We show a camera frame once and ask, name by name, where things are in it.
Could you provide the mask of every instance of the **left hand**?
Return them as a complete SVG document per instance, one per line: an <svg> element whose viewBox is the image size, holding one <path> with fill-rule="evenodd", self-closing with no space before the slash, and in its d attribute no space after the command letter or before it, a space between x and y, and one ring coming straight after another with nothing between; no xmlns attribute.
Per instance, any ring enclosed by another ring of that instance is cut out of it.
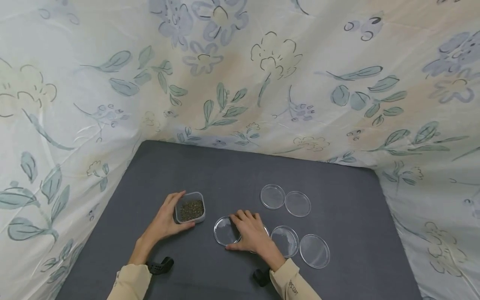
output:
<svg viewBox="0 0 480 300"><path fill-rule="evenodd" d="M143 240L156 244L159 240L195 226L195 222L177 224L173 220L175 205L184 194L185 191L175 192L165 198L165 202L163 202L157 215L143 233Z"/></svg>
<svg viewBox="0 0 480 300"><path fill-rule="evenodd" d="M178 200L185 194L175 192L168 195L153 221L137 240L129 264L145 264L153 246L159 241L195 226L195 222L177 224L173 220L173 210Z"/></svg>

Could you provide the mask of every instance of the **seed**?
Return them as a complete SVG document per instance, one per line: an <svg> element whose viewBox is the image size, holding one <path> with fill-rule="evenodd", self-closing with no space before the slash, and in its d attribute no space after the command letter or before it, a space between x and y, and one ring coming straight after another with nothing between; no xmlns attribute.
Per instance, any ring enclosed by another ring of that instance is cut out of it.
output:
<svg viewBox="0 0 480 300"><path fill-rule="evenodd" d="M202 200L192 200L184 203L180 208L180 222L186 222L204 214L204 204Z"/></svg>

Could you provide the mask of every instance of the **gray tabletop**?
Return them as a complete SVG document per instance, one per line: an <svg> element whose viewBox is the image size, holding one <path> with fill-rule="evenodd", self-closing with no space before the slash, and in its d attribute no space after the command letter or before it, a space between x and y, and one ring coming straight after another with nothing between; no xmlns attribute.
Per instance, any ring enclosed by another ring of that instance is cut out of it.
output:
<svg viewBox="0 0 480 300"><path fill-rule="evenodd" d="M260 191L269 183L304 192L310 214L265 208ZM255 269L267 268L259 257L226 251L214 239L215 222L238 209L260 213L270 231L287 225L300 239L313 233L328 243L324 269L309 267L300 253L293 257L324 300L421 299L373 171L154 141L138 149L57 299L106 299L165 196L181 190L203 194L206 219L155 247L151 260L170 256L175 264L153 277L146 299L280 299L271 284L261 288L252 280Z"/></svg>

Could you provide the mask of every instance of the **floral fabric backdrop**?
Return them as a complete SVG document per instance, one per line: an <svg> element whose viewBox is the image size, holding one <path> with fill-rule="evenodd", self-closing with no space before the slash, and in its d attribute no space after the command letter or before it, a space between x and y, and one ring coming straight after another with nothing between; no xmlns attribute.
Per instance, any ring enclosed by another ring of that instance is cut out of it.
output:
<svg viewBox="0 0 480 300"><path fill-rule="evenodd" d="M0 298L56 297L151 139L372 168L424 299L479 300L478 11L4 1Z"/></svg>

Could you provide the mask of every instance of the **black clip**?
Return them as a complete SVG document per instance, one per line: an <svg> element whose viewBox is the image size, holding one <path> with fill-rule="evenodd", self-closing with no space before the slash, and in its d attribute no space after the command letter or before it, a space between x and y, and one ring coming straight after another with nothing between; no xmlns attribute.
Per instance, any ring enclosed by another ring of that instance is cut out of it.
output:
<svg viewBox="0 0 480 300"><path fill-rule="evenodd" d="M161 264L147 262L148 270L152 275L165 274L173 267L173 258L165 257Z"/></svg>
<svg viewBox="0 0 480 300"><path fill-rule="evenodd" d="M270 269L266 269L264 272L256 269L252 276L255 282L262 288L270 283Z"/></svg>

